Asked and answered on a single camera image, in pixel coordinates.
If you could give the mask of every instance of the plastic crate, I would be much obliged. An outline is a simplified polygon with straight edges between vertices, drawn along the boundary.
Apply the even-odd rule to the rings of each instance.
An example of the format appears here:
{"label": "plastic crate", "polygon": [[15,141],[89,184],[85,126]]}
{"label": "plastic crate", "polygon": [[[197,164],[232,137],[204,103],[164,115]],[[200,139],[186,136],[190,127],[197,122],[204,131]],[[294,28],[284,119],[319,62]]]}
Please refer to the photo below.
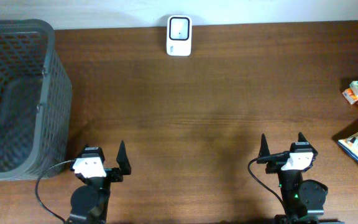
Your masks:
{"label": "plastic crate", "polygon": [[65,158],[72,90],[54,45],[44,21],[0,21],[0,180],[36,179]]}

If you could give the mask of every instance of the black cable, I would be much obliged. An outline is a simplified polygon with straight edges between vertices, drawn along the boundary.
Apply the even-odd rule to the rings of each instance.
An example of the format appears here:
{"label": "black cable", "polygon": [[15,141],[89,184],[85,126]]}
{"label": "black cable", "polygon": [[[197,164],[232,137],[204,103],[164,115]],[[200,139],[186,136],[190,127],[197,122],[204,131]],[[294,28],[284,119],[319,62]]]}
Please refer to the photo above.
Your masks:
{"label": "black cable", "polygon": [[70,160],[70,161],[64,161],[64,162],[60,162],[58,164],[55,164],[51,167],[49,167],[48,169],[42,171],[42,173],[40,174],[40,176],[38,177],[37,179],[37,183],[35,184],[35,197],[37,198],[37,201],[40,203],[41,207],[43,209],[45,209],[49,214],[53,215],[54,217],[60,219],[63,223],[66,223],[66,220],[64,218],[62,218],[61,216],[57,215],[56,213],[54,213],[53,211],[49,210],[49,208],[47,208],[44,203],[42,203],[39,195],[38,195],[38,185],[40,184],[40,180],[42,179],[42,177],[50,170],[50,169],[53,169],[57,166],[60,166],[60,165],[64,165],[64,164],[67,164],[67,163],[70,163],[70,162],[74,162],[75,160]]}
{"label": "black cable", "polygon": [[249,174],[256,180],[256,182],[258,182],[260,185],[262,185],[264,188],[266,188],[266,190],[268,190],[270,193],[274,194],[274,196],[276,196],[276,198],[280,201],[283,209],[284,209],[284,212],[285,212],[285,215],[287,216],[287,219],[289,219],[288,217],[288,214],[287,214],[287,210],[285,209],[285,206],[284,206],[284,202],[283,200],[280,198],[280,196],[278,196],[278,194],[276,192],[274,192],[272,189],[270,189],[269,187],[267,187],[264,183],[262,183],[262,181],[260,181],[251,171],[251,164],[255,161],[257,161],[258,159],[263,159],[264,157],[260,157],[260,158],[255,158],[253,160],[251,160],[249,163],[248,163],[248,172]]}

